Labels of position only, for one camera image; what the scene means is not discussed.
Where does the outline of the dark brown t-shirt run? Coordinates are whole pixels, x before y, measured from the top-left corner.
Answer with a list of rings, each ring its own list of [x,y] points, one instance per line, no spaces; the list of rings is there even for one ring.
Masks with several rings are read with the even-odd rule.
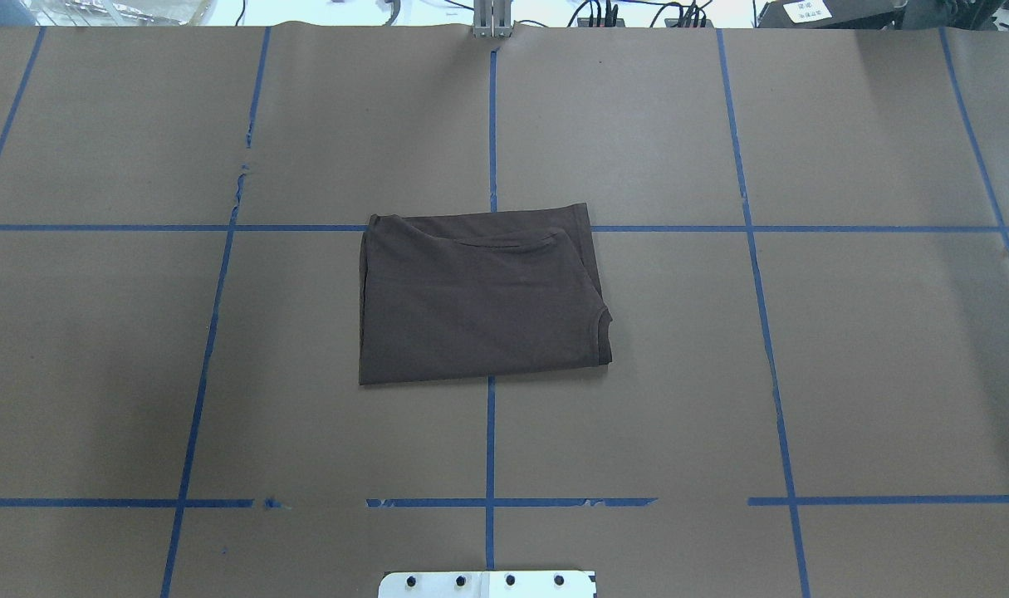
[[[361,238],[363,385],[606,366],[611,323],[584,202],[374,215]]]

